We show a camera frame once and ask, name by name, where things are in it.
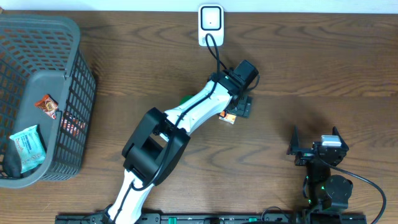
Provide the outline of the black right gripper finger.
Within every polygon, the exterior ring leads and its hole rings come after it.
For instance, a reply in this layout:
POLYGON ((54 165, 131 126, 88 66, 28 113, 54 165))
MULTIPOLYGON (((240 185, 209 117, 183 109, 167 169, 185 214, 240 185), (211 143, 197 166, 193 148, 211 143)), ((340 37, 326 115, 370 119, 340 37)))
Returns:
POLYGON ((340 135, 340 133, 339 133, 339 131, 338 131, 338 129, 337 129, 336 126, 334 126, 333 129, 332 129, 332 135, 338 136, 338 137, 339 137, 340 142, 341 142, 341 147, 342 147, 343 149, 349 149, 348 145, 345 143, 345 141, 344 141, 343 138, 341 137, 341 135, 340 135))
POLYGON ((296 155, 300 151, 298 129, 294 126, 292 138, 289 143, 287 155, 296 155))

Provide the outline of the orange tissue pack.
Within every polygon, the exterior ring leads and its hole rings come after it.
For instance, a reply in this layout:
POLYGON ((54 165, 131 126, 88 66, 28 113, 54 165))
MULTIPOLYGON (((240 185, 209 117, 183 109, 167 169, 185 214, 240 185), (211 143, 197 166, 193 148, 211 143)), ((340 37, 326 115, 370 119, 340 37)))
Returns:
POLYGON ((222 120, 222 121, 226 121, 227 123, 234 124, 235 121, 236 121, 236 115, 229 114, 226 111, 222 111, 219 114, 219 119, 222 120))

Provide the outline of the green lid jar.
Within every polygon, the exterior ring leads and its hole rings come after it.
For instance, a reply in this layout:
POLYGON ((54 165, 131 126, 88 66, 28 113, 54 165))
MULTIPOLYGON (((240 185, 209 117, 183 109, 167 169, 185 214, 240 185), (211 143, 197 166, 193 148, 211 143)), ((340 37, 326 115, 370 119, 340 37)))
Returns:
POLYGON ((193 95, 184 96, 184 97, 180 100, 180 105, 184 104, 185 102, 187 102, 187 101, 190 100, 191 98, 193 98, 193 95))

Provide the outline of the red Top chocolate bar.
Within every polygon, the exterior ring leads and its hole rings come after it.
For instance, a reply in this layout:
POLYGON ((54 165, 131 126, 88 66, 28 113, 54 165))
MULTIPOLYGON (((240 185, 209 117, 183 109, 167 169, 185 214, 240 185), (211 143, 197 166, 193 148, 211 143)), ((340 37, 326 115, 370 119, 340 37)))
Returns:
POLYGON ((52 99, 50 95, 44 95, 43 98, 34 103, 36 108, 41 109, 46 115, 52 119, 56 119, 56 112, 58 110, 58 103, 52 99))

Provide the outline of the teal wet wipes pack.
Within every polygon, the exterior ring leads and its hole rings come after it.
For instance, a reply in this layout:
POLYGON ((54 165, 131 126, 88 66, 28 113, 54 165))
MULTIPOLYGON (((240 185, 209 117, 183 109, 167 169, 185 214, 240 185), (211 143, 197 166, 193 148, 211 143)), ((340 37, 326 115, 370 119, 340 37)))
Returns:
POLYGON ((40 140, 37 125, 11 135, 9 139, 14 142, 20 157, 21 174, 35 169, 44 162, 46 152, 40 140))

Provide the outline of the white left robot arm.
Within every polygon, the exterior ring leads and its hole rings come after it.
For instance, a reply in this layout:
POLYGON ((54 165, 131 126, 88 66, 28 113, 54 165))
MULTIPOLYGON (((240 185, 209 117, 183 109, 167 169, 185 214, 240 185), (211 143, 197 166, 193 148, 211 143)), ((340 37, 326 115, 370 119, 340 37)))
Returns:
POLYGON ((238 103, 259 81, 257 68, 243 60, 235 69, 211 74, 204 88, 174 109, 150 109, 122 149, 124 180, 116 201, 103 215, 105 223, 135 223, 156 185, 175 169, 194 130, 238 103))

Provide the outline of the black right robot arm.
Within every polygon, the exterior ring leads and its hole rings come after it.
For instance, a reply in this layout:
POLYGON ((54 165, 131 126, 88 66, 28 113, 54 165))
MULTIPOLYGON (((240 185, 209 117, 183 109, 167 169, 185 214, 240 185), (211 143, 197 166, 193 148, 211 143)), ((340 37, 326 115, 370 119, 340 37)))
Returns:
POLYGON ((348 151, 337 128, 333 128, 331 135, 322 135, 320 141, 314 141, 311 148, 300 147, 298 130, 294 128, 287 154, 295 156, 296 166, 306 167, 303 196, 308 199, 309 207, 294 212, 291 223, 343 222, 341 214, 348 208, 353 183, 341 175, 332 175, 331 169, 348 151))

